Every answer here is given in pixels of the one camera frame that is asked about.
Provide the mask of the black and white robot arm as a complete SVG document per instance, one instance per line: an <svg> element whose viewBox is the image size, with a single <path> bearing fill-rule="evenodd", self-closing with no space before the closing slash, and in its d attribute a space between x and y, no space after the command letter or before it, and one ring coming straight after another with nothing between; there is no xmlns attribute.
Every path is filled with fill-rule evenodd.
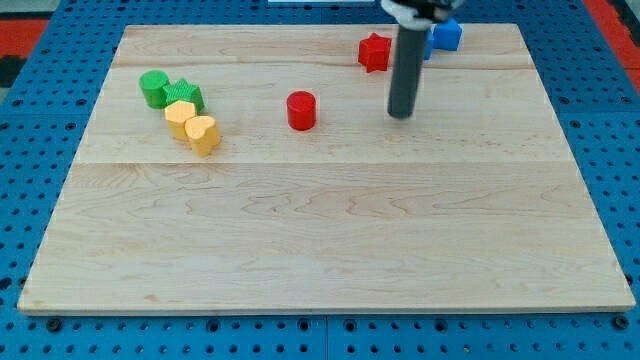
<svg viewBox="0 0 640 360"><path fill-rule="evenodd" d="M422 31L446 22L465 0L381 0L382 9L403 28Z"/></svg>

